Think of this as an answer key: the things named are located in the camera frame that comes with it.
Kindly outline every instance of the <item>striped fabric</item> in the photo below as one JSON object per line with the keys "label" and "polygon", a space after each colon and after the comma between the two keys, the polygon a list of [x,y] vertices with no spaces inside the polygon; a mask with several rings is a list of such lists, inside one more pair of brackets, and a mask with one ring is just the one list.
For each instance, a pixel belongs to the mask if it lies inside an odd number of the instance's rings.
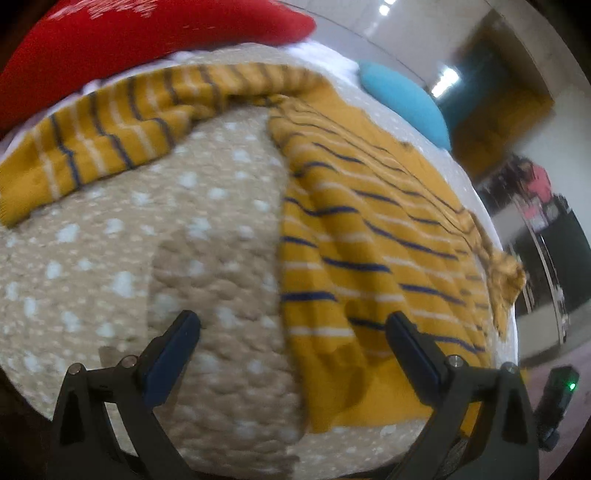
{"label": "striped fabric", "polygon": [[0,220],[14,226],[168,153],[196,121],[238,100],[270,108],[269,133],[289,160],[282,313],[311,428],[428,416],[385,341],[387,316],[401,310],[446,354],[489,365],[491,306],[504,338],[524,273],[412,146],[345,104],[319,74],[180,66],[104,87],[42,120],[0,165]]}

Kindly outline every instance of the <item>red pillow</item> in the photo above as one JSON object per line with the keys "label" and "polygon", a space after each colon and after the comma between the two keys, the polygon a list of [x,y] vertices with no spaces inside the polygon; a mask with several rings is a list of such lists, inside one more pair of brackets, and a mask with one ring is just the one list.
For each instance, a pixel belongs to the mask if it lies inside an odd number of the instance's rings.
{"label": "red pillow", "polygon": [[178,50],[306,38],[314,19],[272,0],[60,0],[0,73],[0,131],[105,78]]}

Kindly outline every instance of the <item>teal pillow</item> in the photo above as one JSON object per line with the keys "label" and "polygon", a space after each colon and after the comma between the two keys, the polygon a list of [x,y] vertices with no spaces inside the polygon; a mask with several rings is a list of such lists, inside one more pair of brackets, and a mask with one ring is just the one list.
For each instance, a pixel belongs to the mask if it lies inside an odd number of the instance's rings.
{"label": "teal pillow", "polygon": [[363,88],[394,110],[436,147],[451,150],[449,131],[441,111],[425,90],[404,75],[377,63],[359,63]]}

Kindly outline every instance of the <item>metal bolt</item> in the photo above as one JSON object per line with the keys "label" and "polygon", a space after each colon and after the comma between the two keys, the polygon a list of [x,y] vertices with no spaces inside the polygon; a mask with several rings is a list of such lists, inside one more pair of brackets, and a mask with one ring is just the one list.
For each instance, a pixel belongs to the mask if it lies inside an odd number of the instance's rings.
{"label": "metal bolt", "polygon": [[464,359],[459,355],[450,355],[447,357],[447,363],[450,367],[460,368],[464,366]]}
{"label": "metal bolt", "polygon": [[519,371],[517,365],[512,362],[505,362],[503,364],[503,368],[507,370],[510,374],[516,374]]}
{"label": "metal bolt", "polygon": [[123,368],[131,368],[134,367],[137,362],[138,358],[135,355],[128,355],[123,357],[121,365],[123,366]]}
{"label": "metal bolt", "polygon": [[76,363],[76,364],[71,364],[71,365],[68,367],[68,373],[69,373],[70,375],[76,375],[77,373],[79,373],[79,372],[80,372],[80,370],[82,370],[82,364],[78,364],[78,363]]}

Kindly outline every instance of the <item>polka dot bedspread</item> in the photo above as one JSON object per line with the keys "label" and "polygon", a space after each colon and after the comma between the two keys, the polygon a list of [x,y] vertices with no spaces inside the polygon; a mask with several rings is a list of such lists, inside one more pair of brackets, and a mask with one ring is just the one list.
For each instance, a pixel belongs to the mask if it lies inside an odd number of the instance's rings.
{"label": "polka dot bedspread", "polygon": [[[349,82],[271,47],[183,55],[186,63],[305,64],[349,103],[413,143],[498,237],[462,169]],[[402,455],[424,420],[306,433],[297,370],[285,346],[277,245],[287,171],[264,108],[196,125],[175,150],[85,187],[13,230],[0,227],[0,365],[51,418],[68,365],[108,367],[140,353],[184,308],[202,338],[156,414],[198,471],[237,478],[332,478]],[[516,360],[489,335],[497,364]],[[133,451],[110,408],[121,446]]]}

